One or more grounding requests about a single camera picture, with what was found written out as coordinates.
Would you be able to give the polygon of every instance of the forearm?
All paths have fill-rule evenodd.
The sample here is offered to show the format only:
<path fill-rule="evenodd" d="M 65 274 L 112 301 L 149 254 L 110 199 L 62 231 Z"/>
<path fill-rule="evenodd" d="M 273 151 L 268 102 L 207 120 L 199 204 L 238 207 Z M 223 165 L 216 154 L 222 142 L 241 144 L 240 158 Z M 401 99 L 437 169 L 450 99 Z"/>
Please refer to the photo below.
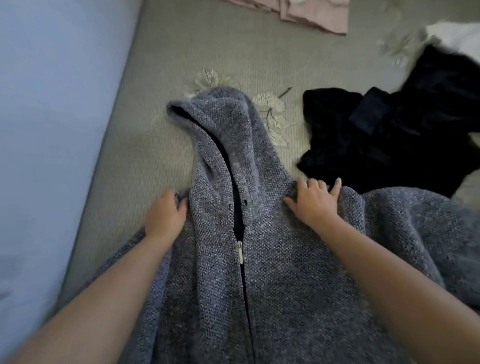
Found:
<path fill-rule="evenodd" d="M 339 217 L 314 226 L 390 333 L 420 363 L 477 363 L 480 318 Z"/>
<path fill-rule="evenodd" d="M 145 238 L 41 328 L 12 363 L 116 363 L 170 245 Z"/>

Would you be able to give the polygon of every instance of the black garment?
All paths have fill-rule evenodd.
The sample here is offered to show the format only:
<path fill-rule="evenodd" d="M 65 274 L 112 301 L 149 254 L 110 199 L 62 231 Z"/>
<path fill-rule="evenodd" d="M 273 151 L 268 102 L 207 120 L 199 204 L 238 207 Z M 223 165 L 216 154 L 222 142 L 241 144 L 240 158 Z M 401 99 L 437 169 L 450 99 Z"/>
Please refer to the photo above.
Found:
<path fill-rule="evenodd" d="M 427 46 L 398 92 L 305 91 L 311 149 L 298 168 L 308 177 L 364 193 L 419 187 L 451 197 L 480 168 L 480 67 L 467 56 Z"/>

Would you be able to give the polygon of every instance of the hooded jacket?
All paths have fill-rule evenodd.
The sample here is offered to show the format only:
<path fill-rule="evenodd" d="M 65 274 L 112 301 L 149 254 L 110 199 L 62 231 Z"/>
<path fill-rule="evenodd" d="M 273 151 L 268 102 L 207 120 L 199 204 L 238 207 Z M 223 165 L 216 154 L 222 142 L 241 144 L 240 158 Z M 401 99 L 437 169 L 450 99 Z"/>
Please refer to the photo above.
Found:
<path fill-rule="evenodd" d="M 162 263 L 127 363 L 411 363 L 333 252 L 283 203 L 296 185 L 233 88 L 171 102 L 199 160 L 185 226 Z M 339 215 L 474 309 L 480 220 L 438 194 L 342 189 Z M 135 246 L 140 230 L 98 271 Z"/>

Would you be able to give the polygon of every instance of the hand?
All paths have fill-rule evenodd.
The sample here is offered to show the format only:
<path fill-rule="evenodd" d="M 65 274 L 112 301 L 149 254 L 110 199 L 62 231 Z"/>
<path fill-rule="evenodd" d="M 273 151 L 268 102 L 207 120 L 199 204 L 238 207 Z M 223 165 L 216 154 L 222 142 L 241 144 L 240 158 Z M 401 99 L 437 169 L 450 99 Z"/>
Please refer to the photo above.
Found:
<path fill-rule="evenodd" d="M 187 217 L 188 200 L 183 199 L 179 207 L 175 203 L 175 193 L 166 190 L 153 201 L 145 219 L 145 232 L 148 237 L 173 244 L 180 234 Z"/>
<path fill-rule="evenodd" d="M 285 197 L 284 201 L 295 216 L 303 223 L 316 230 L 323 221 L 338 217 L 337 200 L 342 188 L 342 180 L 337 178 L 332 191 L 328 193 L 323 181 L 310 178 L 307 183 L 302 177 L 297 180 L 297 201 Z"/>

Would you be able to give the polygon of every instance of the person's left hand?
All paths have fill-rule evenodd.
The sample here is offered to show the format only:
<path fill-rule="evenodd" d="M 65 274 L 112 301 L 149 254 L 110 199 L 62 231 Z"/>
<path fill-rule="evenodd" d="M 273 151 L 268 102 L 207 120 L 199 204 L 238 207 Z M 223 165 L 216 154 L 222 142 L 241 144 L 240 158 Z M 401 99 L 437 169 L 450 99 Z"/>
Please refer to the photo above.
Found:
<path fill-rule="evenodd" d="M 185 198 L 179 207 L 175 203 L 175 192 L 166 190 L 153 201 L 145 219 L 147 237 L 172 245 L 180 234 L 187 217 L 188 200 Z"/>

